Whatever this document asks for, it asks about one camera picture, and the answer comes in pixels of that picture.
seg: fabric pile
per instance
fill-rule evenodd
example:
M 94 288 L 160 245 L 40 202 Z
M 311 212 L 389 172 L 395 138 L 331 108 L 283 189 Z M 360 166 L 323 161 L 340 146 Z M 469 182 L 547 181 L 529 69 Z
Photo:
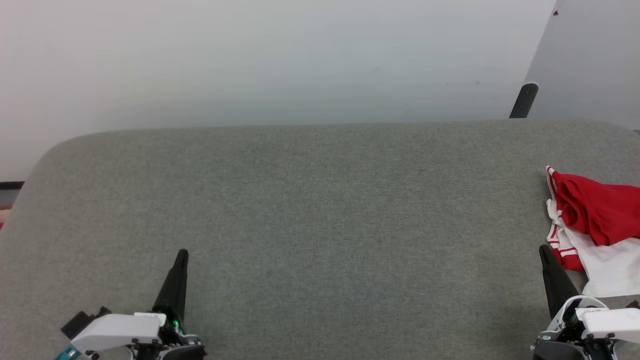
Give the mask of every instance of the fabric pile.
M 640 294 L 640 188 L 546 171 L 547 241 L 565 269 L 586 272 L 582 293 Z

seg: red cloth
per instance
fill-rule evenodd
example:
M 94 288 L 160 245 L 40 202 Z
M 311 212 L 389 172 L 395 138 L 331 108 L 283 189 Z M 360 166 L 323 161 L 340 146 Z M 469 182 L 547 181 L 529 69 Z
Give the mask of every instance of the red cloth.
M 567 227 L 590 235 L 598 246 L 640 238 L 640 188 L 600 184 L 557 171 L 551 176 L 557 209 Z

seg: teal connector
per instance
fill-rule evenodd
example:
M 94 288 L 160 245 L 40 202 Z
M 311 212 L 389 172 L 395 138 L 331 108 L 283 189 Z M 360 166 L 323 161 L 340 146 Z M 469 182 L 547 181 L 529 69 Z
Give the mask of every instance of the teal connector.
M 60 353 L 60 355 L 58 355 L 53 360 L 76 360 L 78 357 L 80 357 L 80 355 L 81 354 L 78 349 L 76 349 L 73 345 L 69 345 L 63 352 Z

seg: gray fabric surface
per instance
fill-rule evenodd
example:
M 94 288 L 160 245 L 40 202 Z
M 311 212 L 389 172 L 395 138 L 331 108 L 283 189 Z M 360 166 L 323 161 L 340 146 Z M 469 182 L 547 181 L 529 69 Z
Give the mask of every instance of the gray fabric surface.
M 0 354 L 49 360 L 79 310 L 148 310 L 184 247 L 210 359 L 530 359 L 545 165 L 640 185 L 640 138 L 511 119 L 62 143 L 0 232 Z

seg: white cloth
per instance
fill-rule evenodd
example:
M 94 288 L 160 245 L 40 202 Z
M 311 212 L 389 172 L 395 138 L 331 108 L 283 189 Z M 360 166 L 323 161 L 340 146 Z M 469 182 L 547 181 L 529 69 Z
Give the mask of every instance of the white cloth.
M 560 249 L 571 248 L 580 257 L 589 277 L 583 295 L 616 297 L 640 294 L 640 239 L 629 238 L 611 246 L 596 246 L 589 235 L 567 228 L 555 200 L 547 200 L 547 211 Z

